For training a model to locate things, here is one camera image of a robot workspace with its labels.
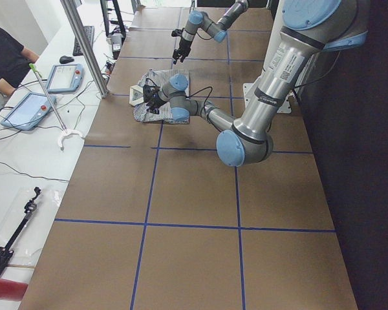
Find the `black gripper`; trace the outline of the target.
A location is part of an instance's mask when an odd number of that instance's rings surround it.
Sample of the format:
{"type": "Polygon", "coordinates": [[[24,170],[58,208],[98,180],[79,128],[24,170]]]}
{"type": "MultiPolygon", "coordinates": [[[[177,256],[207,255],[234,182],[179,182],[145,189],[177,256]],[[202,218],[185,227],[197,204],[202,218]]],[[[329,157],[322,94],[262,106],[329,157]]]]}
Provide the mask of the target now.
{"type": "Polygon", "coordinates": [[[156,115],[160,114],[160,107],[165,104],[165,101],[157,94],[153,100],[147,103],[147,111],[156,115]]]}
{"type": "Polygon", "coordinates": [[[180,62],[183,63],[186,57],[191,52],[192,41],[186,40],[183,37],[180,38],[180,43],[177,49],[173,51],[173,64],[176,64],[180,59],[180,62]]]}

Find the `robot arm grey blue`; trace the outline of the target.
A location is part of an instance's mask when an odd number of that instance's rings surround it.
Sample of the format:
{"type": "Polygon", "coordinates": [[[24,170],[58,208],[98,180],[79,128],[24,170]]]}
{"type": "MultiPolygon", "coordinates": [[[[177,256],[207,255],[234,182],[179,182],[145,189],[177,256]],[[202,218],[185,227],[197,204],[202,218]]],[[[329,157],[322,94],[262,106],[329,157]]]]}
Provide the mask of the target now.
{"type": "Polygon", "coordinates": [[[198,29],[202,29],[216,42],[221,43],[227,36],[227,30],[241,14],[248,10],[249,4],[249,1],[234,2],[217,22],[214,22],[206,12],[192,10],[185,27],[175,29],[171,33],[172,37],[180,38],[178,48],[173,51],[173,63],[176,64],[178,60],[182,63],[188,57],[198,29]]]}
{"type": "Polygon", "coordinates": [[[175,74],[158,86],[147,81],[144,103],[151,113],[169,104],[175,121],[199,116],[219,135],[217,154],[226,165],[258,163],[271,155],[273,141],[267,128],[294,90],[308,60],[317,53],[355,48],[365,42],[368,1],[285,1],[275,18],[280,22],[280,42],[271,62],[256,79],[241,117],[228,115],[210,101],[187,97],[188,80],[175,74]]]}

